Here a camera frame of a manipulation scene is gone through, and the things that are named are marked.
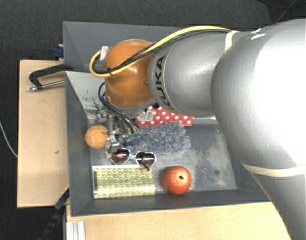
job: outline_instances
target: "wooden table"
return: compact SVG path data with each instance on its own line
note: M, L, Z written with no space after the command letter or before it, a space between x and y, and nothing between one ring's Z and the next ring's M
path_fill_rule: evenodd
M54 206L69 183L64 85L29 92L31 72L62 61L22 60L19 75L17 207ZM63 79L63 73L41 79ZM289 240L270 202L71 217L87 240Z

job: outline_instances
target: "black carpet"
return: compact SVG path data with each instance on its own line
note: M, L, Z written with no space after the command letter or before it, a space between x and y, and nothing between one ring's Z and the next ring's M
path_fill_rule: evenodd
M63 42L62 21L188 27L214 25L255 30L306 17L306 4L286 11L295 0L0 0L0 119L17 150L18 60L53 60ZM305 0L298 0L298 6ZM0 240L36 239L53 209L17 209L17 159L0 130ZM52 239L61 239L58 228Z

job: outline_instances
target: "apple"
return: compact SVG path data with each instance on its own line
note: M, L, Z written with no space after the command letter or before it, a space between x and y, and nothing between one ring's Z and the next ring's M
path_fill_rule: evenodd
M192 177L189 170L182 166L170 167L163 176L163 185L173 195L187 192L191 183Z

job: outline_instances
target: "red and white polka dot fabric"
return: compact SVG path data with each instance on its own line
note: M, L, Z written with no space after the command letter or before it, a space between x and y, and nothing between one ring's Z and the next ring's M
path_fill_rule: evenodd
M166 122L181 122L183 126L191 126L193 124L193 116L182 114L174 114L162 107L157 109L150 106L146 112L142 112L135 117L139 126L160 125Z

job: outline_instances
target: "blue fabric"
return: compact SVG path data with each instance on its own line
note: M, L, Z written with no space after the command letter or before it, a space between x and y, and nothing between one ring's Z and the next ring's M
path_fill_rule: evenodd
M142 126L138 143L125 139L125 147L132 153L137 151L153 152L157 155L170 155L183 152L190 147L190 138L180 122Z

